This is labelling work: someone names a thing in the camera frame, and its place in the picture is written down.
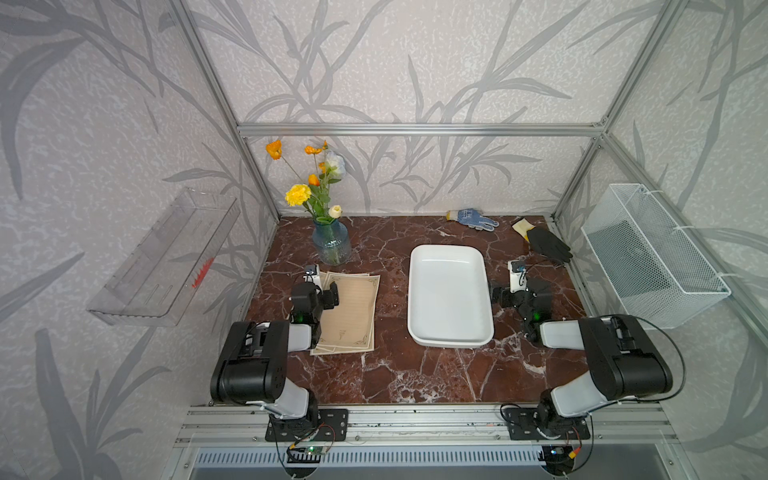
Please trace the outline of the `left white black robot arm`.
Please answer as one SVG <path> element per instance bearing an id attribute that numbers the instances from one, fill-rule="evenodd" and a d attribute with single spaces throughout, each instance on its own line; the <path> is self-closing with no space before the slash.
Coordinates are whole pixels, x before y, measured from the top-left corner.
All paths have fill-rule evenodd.
<path id="1" fill-rule="evenodd" d="M 210 381 L 211 401 L 256 405 L 282 425 L 314 429 L 317 400 L 310 390 L 288 379 L 288 355 L 314 349 L 321 337 L 321 317 L 340 303 L 338 287 L 323 289 L 312 281 L 293 286 L 287 320 L 231 325 Z"/>

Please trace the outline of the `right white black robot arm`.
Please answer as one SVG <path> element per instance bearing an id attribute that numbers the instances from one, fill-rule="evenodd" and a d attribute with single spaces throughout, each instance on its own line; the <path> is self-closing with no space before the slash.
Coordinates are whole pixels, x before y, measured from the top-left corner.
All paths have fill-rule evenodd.
<path id="1" fill-rule="evenodd" d="M 643 328 L 645 320 L 627 314 L 554 320 L 548 310 L 548 287 L 546 282 L 538 290 L 492 285 L 489 293 L 493 304 L 518 312 L 530 343 L 581 351 L 588 370 L 542 392 L 536 408 L 521 408 L 521 417 L 507 417 L 507 422 L 532 427 L 546 438 L 559 438 L 576 431 L 578 424 L 596 410 L 625 399 L 643 402 L 672 390 L 672 370 Z"/>

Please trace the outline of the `white storage box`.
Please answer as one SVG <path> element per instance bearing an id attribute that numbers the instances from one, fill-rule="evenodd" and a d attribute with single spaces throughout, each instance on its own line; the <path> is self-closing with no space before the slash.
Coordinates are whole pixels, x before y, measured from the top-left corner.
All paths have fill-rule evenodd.
<path id="1" fill-rule="evenodd" d="M 461 245 L 419 245 L 410 255 L 408 331 L 419 345 L 474 349 L 494 336 L 482 254 Z"/>

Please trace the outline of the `glass vase with flowers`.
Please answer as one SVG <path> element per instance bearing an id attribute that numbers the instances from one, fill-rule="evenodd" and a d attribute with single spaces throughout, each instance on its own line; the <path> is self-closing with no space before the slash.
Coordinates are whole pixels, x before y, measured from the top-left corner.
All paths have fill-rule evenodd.
<path id="1" fill-rule="evenodd" d="M 288 206 L 302 207 L 312 218 L 312 241 L 321 262 L 330 266 L 346 263 L 351 255 L 349 233 L 341 221 L 342 207 L 331 202 L 331 187 L 347 174 L 344 157 L 331 150 L 327 142 L 308 145 L 304 153 L 312 158 L 314 170 L 303 177 L 283 154 L 281 140 L 268 143 L 265 150 L 272 160 L 283 161 L 300 180 L 285 193 L 284 200 Z"/>

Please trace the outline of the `blue dotted work glove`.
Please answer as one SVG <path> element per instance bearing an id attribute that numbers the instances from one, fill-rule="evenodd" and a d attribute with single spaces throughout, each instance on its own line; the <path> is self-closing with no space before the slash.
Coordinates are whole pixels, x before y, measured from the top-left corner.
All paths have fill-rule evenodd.
<path id="1" fill-rule="evenodd" d="M 471 208 L 450 210 L 446 213 L 446 219 L 478 231 L 493 232 L 499 226 L 497 221 L 486 217 L 478 210 Z"/>

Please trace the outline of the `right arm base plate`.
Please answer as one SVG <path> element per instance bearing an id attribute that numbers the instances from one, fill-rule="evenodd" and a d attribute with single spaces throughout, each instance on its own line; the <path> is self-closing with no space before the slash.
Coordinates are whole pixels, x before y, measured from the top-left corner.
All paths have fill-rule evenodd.
<path id="1" fill-rule="evenodd" d="M 550 407 L 528 408 L 506 403 L 499 407 L 499 414 L 511 440 L 579 442 L 592 437 L 586 416 L 566 418 Z"/>

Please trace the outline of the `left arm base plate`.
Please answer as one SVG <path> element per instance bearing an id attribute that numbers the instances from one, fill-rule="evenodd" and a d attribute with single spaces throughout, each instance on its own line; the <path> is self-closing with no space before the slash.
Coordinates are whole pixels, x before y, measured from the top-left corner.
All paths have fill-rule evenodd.
<path id="1" fill-rule="evenodd" d="M 349 410 L 343 408 L 310 409 L 298 419 L 269 416 L 267 442 L 345 441 L 349 427 Z"/>

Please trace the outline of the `clear plastic wall shelf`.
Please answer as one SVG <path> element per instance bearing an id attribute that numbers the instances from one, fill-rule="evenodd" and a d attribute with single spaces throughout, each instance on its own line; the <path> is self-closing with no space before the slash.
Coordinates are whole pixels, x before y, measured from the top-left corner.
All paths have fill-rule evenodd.
<path id="1" fill-rule="evenodd" d="M 183 188 L 86 311 L 108 325 L 177 325 L 240 213 L 234 197 Z"/>

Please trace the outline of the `aluminium front rail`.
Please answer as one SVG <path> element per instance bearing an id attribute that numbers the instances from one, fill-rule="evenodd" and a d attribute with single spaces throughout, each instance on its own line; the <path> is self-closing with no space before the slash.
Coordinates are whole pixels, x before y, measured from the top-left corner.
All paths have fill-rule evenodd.
<path id="1" fill-rule="evenodd" d="M 313 436 L 334 447 L 395 445 L 502 445 L 510 443 L 674 444 L 679 441 L 667 415 L 656 403 L 624 403 L 604 408 L 580 422 L 589 436 L 570 433 L 546 438 L 533 426 L 509 425 L 500 407 L 467 404 L 347 405 L 345 420 L 322 426 Z M 189 409 L 173 446 L 266 446 L 269 416 L 249 407 Z"/>

